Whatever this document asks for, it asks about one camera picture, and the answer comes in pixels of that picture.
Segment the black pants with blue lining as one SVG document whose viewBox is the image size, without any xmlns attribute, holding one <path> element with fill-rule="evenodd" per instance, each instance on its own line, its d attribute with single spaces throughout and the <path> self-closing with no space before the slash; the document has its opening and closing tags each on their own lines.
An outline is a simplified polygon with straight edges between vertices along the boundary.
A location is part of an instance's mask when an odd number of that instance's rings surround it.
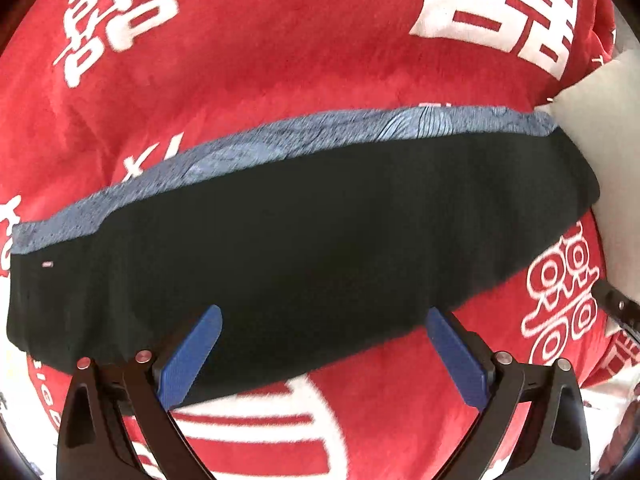
<svg viewBox="0 0 640 480">
<path fill-rule="evenodd" d="M 190 148 L 13 230 L 6 333 L 70 372 L 217 306 L 186 402 L 278 382 L 526 268 L 600 195 L 544 113 L 339 110 Z"/>
</svg>

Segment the beige pillow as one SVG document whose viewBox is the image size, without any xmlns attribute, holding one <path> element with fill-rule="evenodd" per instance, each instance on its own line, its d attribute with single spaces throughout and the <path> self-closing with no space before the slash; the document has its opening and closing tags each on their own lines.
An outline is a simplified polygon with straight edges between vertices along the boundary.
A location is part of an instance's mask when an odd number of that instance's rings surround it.
<svg viewBox="0 0 640 480">
<path fill-rule="evenodd" d="M 639 51 L 627 50 L 538 108 L 551 115 L 600 184 L 593 206 L 608 280 L 639 299 Z"/>
</svg>

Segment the red blanket with white characters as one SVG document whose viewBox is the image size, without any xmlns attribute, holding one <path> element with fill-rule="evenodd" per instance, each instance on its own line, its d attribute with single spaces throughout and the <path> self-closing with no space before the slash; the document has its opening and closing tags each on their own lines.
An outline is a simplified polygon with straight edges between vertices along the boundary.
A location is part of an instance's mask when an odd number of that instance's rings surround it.
<svg viewBox="0 0 640 480">
<path fill-rule="evenodd" d="M 430 309 L 405 335 L 170 411 L 155 358 L 173 334 L 63 372 L 6 333 L 20 223 L 291 118 L 549 115 L 538 108 L 632 49 L 639 0 L 1 0 L 2 477 L 637 478 L 638 382 L 594 393 L 639 365 L 639 345 L 591 295 L 610 283 L 595 203 L 502 284 L 430 307 L 491 350 L 484 411 L 428 339 Z"/>
</svg>

